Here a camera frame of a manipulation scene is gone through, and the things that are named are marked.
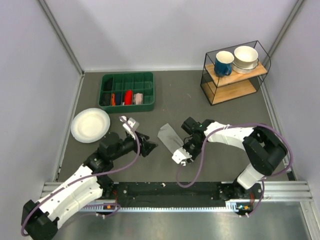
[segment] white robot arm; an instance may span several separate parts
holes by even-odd
[[[90,202],[102,196],[108,198],[112,194],[113,181],[108,175],[100,173],[110,171],[114,167],[113,161],[119,157],[131,151],[137,153],[136,136],[140,143],[139,153],[143,157],[157,146],[156,143],[148,141],[148,136],[136,132],[138,126],[139,123],[132,118],[124,123],[126,138],[123,140],[117,133],[109,132],[99,143],[97,151],[91,154],[67,181],[37,202],[30,200],[23,206],[21,225],[25,224],[24,229],[34,240],[52,239],[58,229],[76,212]],[[37,205],[38,209],[29,216]]]
[[[191,135],[191,139],[173,153],[172,159],[177,164],[192,163],[201,153],[205,138],[213,131],[223,128],[207,140],[240,148],[248,154],[250,164],[236,179],[246,190],[264,176],[270,176],[288,152],[278,137],[263,127],[228,128],[228,125],[214,120],[199,123],[191,117],[181,127]]]

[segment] paper plate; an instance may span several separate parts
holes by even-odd
[[[109,115],[99,108],[80,112],[72,121],[72,136],[81,143],[93,143],[106,135],[110,127]]]

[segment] wooden board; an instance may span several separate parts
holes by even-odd
[[[248,94],[253,94],[256,91],[257,90],[248,79],[236,82],[234,84],[219,87],[216,89],[213,104],[222,103],[224,101],[235,99]]]
[[[232,70],[232,73],[229,76],[223,76],[223,77],[219,77],[216,75],[215,73],[215,65],[212,64],[208,64],[205,65],[206,70],[208,71],[208,73],[210,74],[210,76],[212,77],[212,79],[214,80],[215,85],[219,87],[222,86],[226,86],[229,84],[234,84],[237,82],[240,82],[242,80],[245,79],[249,79],[252,77],[256,77],[262,74],[266,74],[268,71],[265,69],[265,67],[262,65],[261,62],[258,63],[258,66],[250,73],[247,74],[241,74],[241,73],[237,73],[236,71]]]

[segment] blue mug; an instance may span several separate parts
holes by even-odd
[[[214,72],[218,77],[229,76],[232,72],[234,55],[229,51],[220,51],[215,55]]]

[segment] stacked bowl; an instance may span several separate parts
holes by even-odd
[[[232,69],[239,74],[252,72],[259,64],[258,52],[250,46],[239,46],[234,50]]]

